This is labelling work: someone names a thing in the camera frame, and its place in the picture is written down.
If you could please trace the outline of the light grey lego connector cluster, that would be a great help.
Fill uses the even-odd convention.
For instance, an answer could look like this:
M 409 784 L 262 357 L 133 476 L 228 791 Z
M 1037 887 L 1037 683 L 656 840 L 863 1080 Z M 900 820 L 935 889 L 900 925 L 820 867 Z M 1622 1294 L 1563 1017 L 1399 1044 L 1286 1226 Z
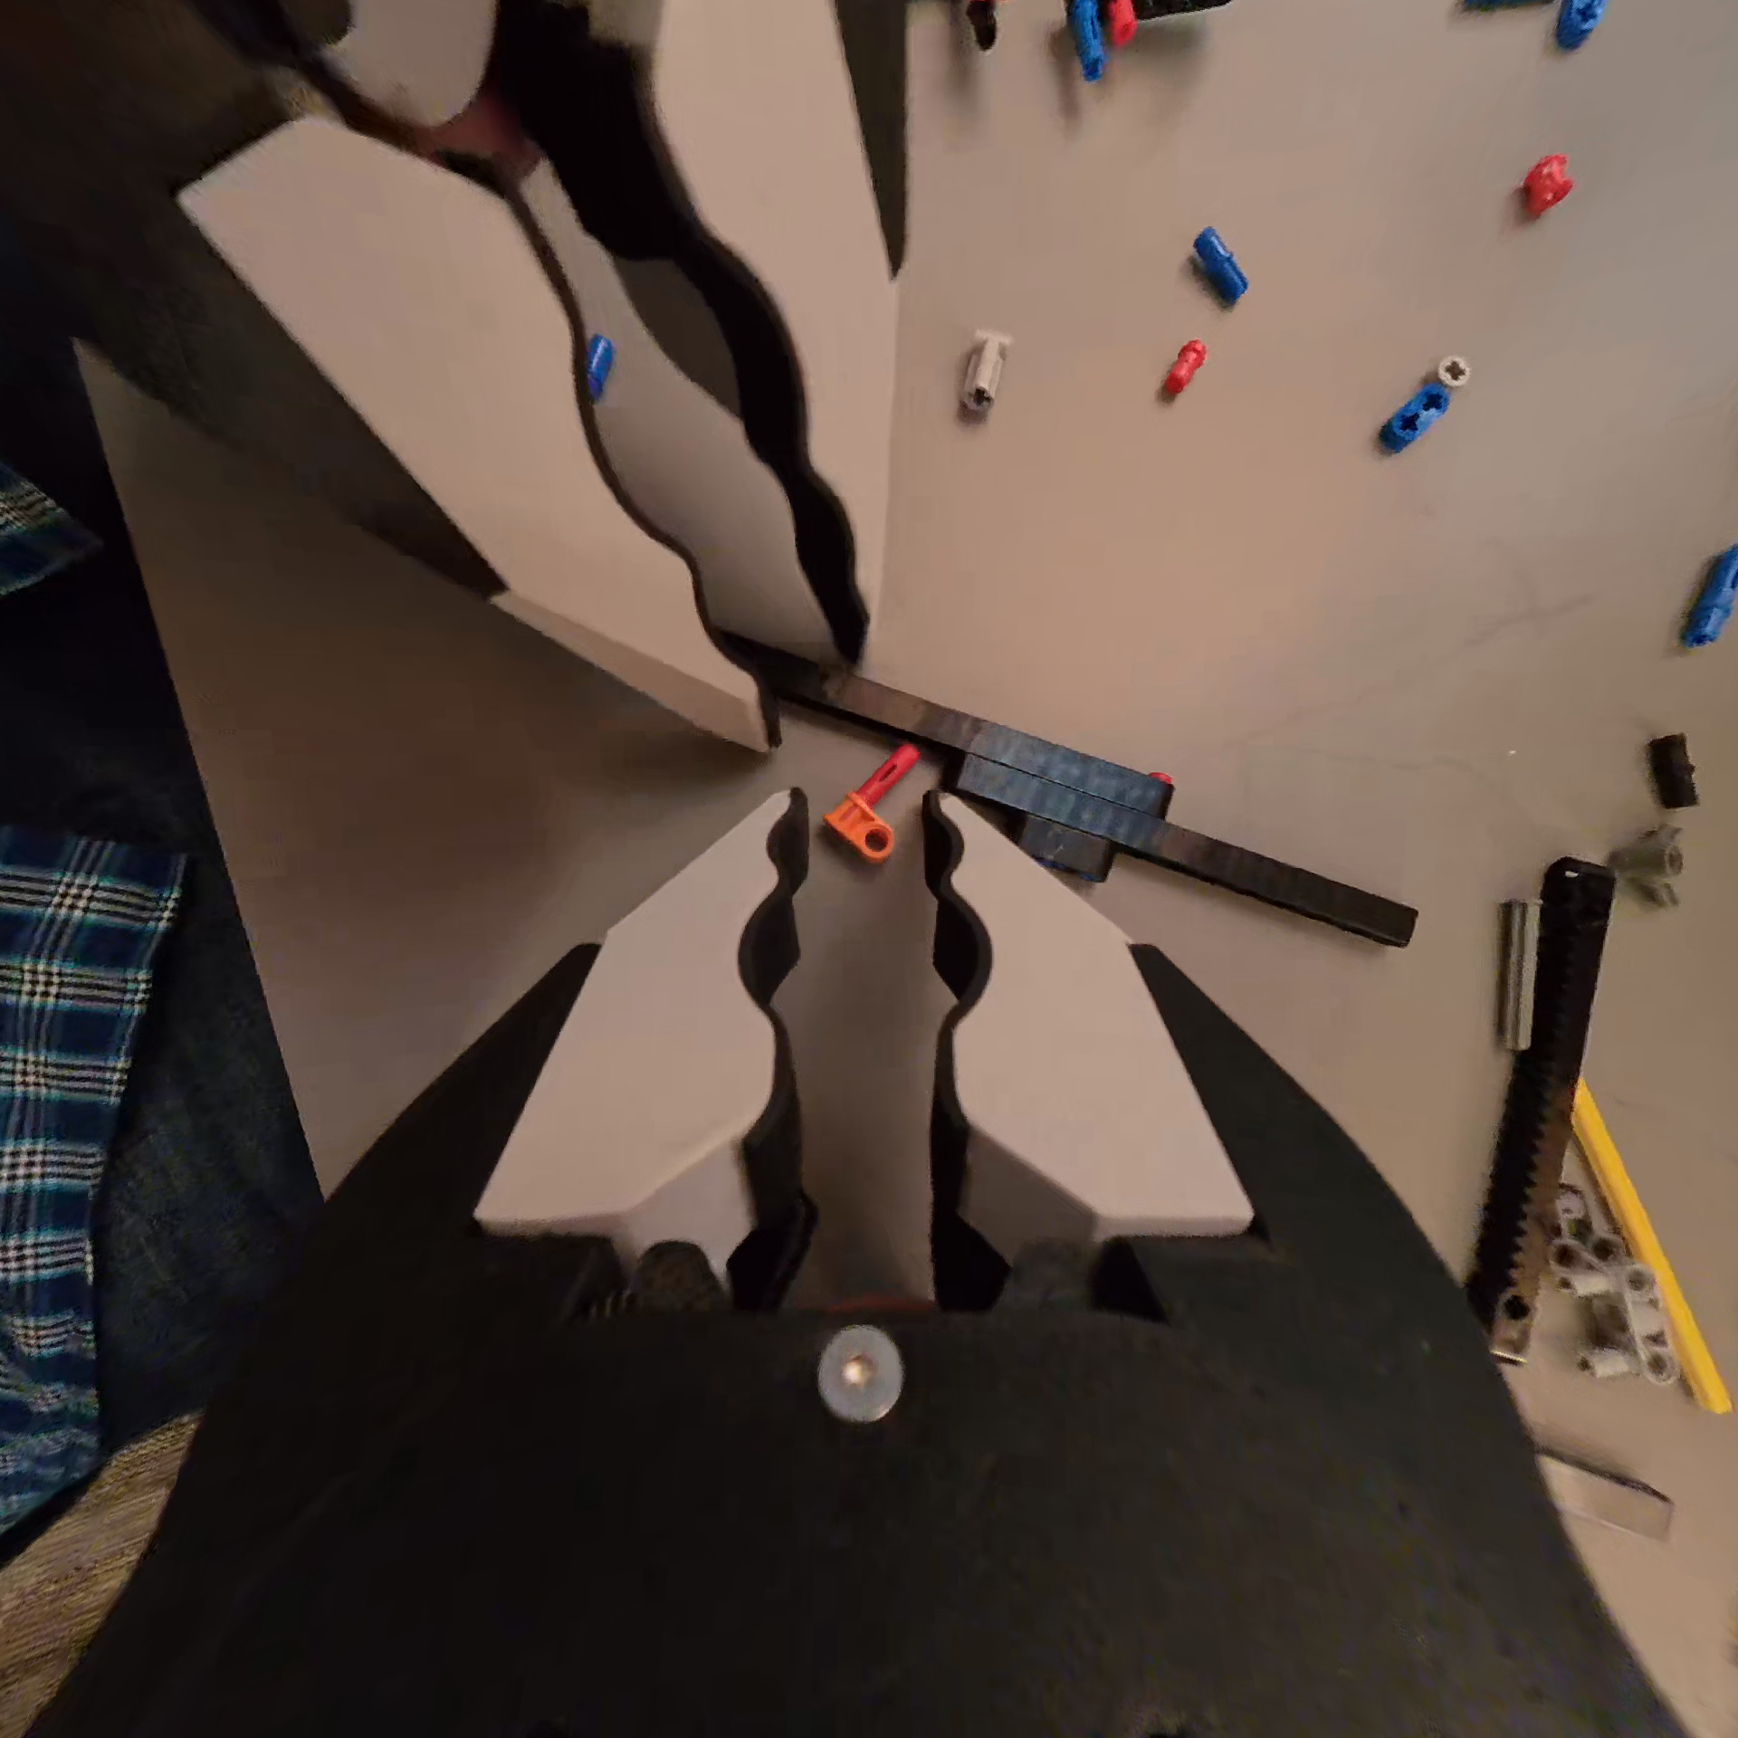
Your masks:
M 1675 1387 L 1681 1371 L 1655 1271 L 1629 1252 L 1584 1189 L 1560 1184 L 1553 1215 L 1548 1277 L 1579 1310 L 1577 1368 L 1601 1383 Z

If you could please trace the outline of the black lego beam assembly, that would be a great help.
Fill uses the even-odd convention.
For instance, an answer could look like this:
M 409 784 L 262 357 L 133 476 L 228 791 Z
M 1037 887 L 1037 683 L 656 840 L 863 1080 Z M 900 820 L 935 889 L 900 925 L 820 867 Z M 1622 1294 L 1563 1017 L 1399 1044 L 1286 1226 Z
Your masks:
M 1174 791 L 1156 774 L 789 650 L 744 637 L 727 637 L 726 645 L 781 703 L 936 756 L 941 791 L 984 806 L 1016 849 L 1042 867 L 1100 884 L 1116 860 L 1137 860 L 1363 942 L 1394 951 L 1413 942 L 1413 907 L 1179 827 L 1169 815 Z

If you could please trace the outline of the grey lego axle rod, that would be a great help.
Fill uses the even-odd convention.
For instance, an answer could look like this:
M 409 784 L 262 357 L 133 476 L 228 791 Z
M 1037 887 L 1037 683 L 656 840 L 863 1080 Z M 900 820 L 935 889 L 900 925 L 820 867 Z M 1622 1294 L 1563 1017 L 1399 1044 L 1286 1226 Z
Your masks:
M 1542 901 L 1512 899 L 1497 913 L 1497 979 L 1493 1030 L 1509 1053 L 1525 1053 L 1535 1018 L 1535 967 Z

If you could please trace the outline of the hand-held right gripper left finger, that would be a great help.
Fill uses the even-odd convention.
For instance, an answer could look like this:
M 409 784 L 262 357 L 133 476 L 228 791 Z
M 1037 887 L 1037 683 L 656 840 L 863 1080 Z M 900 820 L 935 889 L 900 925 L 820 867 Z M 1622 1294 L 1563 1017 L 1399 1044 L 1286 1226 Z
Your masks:
M 799 959 L 808 846 L 803 791 L 775 793 L 606 931 L 479 1228 L 600 1237 L 623 1268 L 693 1247 L 739 1309 L 781 1303 L 816 1217 L 774 1011 Z

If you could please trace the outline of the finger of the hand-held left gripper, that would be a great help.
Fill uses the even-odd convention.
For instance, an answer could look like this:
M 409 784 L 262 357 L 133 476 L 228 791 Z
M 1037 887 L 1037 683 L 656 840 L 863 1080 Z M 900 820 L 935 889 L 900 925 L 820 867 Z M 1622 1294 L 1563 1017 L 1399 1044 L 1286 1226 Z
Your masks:
M 711 633 L 691 554 L 601 452 L 583 328 L 506 196 L 300 118 L 177 205 L 484 561 L 499 615 L 711 737 L 775 748 L 775 709 Z
M 661 4 L 663 192 L 529 212 L 614 373 L 593 421 L 724 637 L 856 664 L 883 585 L 903 249 L 897 4 Z

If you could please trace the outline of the black toothed lego rack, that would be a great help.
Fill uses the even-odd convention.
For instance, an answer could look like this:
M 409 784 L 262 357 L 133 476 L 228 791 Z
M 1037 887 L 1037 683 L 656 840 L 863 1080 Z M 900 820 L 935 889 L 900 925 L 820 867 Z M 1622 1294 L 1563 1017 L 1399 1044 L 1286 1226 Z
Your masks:
M 1464 1282 L 1488 1351 L 1511 1367 L 1531 1351 L 1613 903 L 1606 866 L 1561 857 L 1542 877 L 1529 1038 L 1512 1060 Z

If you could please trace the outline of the yellow lego axle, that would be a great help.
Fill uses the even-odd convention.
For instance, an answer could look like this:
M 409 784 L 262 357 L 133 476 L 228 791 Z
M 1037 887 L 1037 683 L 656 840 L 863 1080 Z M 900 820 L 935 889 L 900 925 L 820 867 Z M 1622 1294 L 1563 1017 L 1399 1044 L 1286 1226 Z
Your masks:
M 1623 1249 L 1655 1277 L 1668 1344 L 1678 1357 L 1688 1395 L 1701 1411 L 1712 1418 L 1731 1415 L 1734 1401 L 1728 1383 L 1709 1351 L 1703 1328 L 1688 1307 L 1678 1274 L 1584 1078 L 1574 1088 L 1570 1132 Z

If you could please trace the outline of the person in plaid shirt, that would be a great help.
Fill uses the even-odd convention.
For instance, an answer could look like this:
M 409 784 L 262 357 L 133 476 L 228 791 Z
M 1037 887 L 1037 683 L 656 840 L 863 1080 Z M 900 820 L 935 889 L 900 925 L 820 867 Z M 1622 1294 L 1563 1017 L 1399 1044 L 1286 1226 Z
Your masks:
M 188 860 L 102 1189 L 102 1465 L 203 1410 L 318 1207 L 254 953 L 158 627 L 74 358 L 68 316 L 3 225 L 3 466 L 71 510 L 102 552 L 23 624 L 58 686 L 79 667 L 92 737 L 92 827 Z M 91 1473 L 3 1535 L 14 1559 Z

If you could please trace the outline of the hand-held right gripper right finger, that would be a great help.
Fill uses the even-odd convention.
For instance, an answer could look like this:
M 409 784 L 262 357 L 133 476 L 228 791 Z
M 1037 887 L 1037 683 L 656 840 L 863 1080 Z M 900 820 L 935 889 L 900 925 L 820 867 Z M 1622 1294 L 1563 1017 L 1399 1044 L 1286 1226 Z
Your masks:
M 958 798 L 927 793 L 920 827 L 951 995 L 929 1116 L 936 1307 L 984 1313 L 1037 1247 L 1250 1232 L 1137 945 Z

